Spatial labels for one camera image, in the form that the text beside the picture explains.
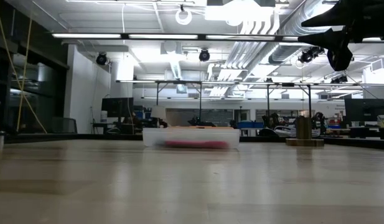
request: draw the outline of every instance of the spotlight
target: spotlight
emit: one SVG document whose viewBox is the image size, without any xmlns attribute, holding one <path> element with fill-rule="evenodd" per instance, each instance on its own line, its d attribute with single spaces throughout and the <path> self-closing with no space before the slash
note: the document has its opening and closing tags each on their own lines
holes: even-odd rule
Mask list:
<svg viewBox="0 0 384 224">
<path fill-rule="evenodd" d="M 330 81 L 331 84 L 333 83 L 340 83 L 340 79 L 339 78 L 335 78 L 333 80 Z"/>
<path fill-rule="evenodd" d="M 98 65 L 107 65 L 109 63 L 106 52 L 99 52 L 99 56 L 96 58 L 96 63 Z"/>
<path fill-rule="evenodd" d="M 324 48 L 323 47 L 310 47 L 307 50 L 303 50 L 302 54 L 300 57 L 298 57 L 298 60 L 301 63 L 309 63 L 315 58 L 319 56 L 319 54 L 324 53 Z"/>
<path fill-rule="evenodd" d="M 347 78 L 347 76 L 345 76 L 345 75 L 341 76 L 341 77 L 340 77 L 340 82 L 342 82 L 342 83 L 346 83 L 346 82 L 348 82 L 348 78 Z"/>
<path fill-rule="evenodd" d="M 208 52 L 207 49 L 202 49 L 200 56 L 199 56 L 199 59 L 201 62 L 206 62 L 206 61 L 210 60 L 210 53 Z"/>
</svg>

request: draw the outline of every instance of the clear plastic container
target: clear plastic container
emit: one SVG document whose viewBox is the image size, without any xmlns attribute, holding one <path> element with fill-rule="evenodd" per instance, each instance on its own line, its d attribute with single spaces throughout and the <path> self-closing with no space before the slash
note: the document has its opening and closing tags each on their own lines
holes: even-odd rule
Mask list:
<svg viewBox="0 0 384 224">
<path fill-rule="evenodd" d="M 167 142 L 222 142 L 227 148 L 239 145 L 239 129 L 144 128 L 143 143 L 147 147 L 165 146 Z"/>
</svg>

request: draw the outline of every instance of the computer monitor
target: computer monitor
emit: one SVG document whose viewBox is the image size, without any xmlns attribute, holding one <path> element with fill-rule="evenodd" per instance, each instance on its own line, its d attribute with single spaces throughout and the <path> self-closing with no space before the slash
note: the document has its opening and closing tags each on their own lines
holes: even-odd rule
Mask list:
<svg viewBox="0 0 384 224">
<path fill-rule="evenodd" d="M 104 98 L 102 110 L 107 111 L 108 118 L 130 117 L 133 112 L 134 98 Z"/>
<path fill-rule="evenodd" d="M 345 99 L 348 121 L 377 121 L 384 115 L 384 99 Z"/>
</svg>

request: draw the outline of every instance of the yellow cable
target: yellow cable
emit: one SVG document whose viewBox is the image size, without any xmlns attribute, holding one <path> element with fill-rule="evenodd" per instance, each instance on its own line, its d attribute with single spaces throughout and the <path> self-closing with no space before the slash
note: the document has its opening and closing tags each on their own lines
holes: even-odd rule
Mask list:
<svg viewBox="0 0 384 224">
<path fill-rule="evenodd" d="M 1 20 L 1 15 L 0 15 L 0 29 L 1 29 L 1 34 L 2 34 L 2 37 L 4 39 L 4 43 L 5 43 L 5 49 L 6 49 L 6 53 L 7 53 L 7 56 L 9 58 L 9 62 L 11 63 L 11 67 L 12 67 L 12 70 L 15 74 L 15 77 L 16 77 L 16 82 L 17 84 L 19 85 L 19 88 L 21 89 L 21 97 L 25 99 L 26 103 L 29 105 L 29 108 L 32 112 L 32 114 L 34 115 L 35 119 L 37 120 L 37 122 L 40 124 L 41 128 L 44 130 L 44 133 L 47 134 L 47 130 L 45 130 L 44 126 L 41 124 L 40 120 L 38 119 L 37 115 L 35 114 L 34 110 L 32 109 L 31 107 L 31 104 L 29 102 L 29 100 L 26 98 L 24 92 L 23 92 L 23 88 L 20 84 L 20 81 L 19 81 L 19 78 L 17 77 L 17 72 L 16 72 L 16 69 L 15 69 L 15 66 L 13 65 L 13 61 L 12 61 L 12 58 L 11 58 L 11 53 L 9 52 L 9 48 L 7 46 L 7 42 L 6 42 L 6 37 L 5 37 L 5 32 L 4 32 L 4 28 L 2 26 L 2 20 Z M 29 39 L 30 39 L 30 32 L 29 32 L 29 35 L 28 35 L 28 38 L 27 38 L 27 46 L 26 46 L 26 52 L 29 51 Z"/>
<path fill-rule="evenodd" d="M 26 48 L 26 59 L 24 59 L 24 67 L 23 67 L 23 79 L 22 79 L 22 87 L 21 91 L 23 92 L 24 90 L 24 80 L 26 80 L 26 68 L 27 68 L 27 59 L 29 58 L 29 44 L 30 44 L 30 36 L 31 36 L 31 24 L 32 24 L 32 6 L 31 5 L 31 13 L 30 13 L 30 24 L 29 24 L 29 35 L 27 37 L 27 48 Z M 23 106 L 23 95 L 20 97 L 20 105 L 19 105 L 19 114 L 17 116 L 17 128 L 16 131 L 19 132 L 19 127 L 20 127 L 20 118 L 22 114 L 22 106 Z"/>
</svg>

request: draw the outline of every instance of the wooden floor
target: wooden floor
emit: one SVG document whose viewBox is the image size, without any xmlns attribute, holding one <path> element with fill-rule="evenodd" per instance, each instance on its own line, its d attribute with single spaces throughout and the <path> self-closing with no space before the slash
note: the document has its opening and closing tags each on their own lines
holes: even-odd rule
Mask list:
<svg viewBox="0 0 384 224">
<path fill-rule="evenodd" d="M 1 223 L 384 223 L 384 151 L 8 145 L 0 154 Z"/>
</svg>

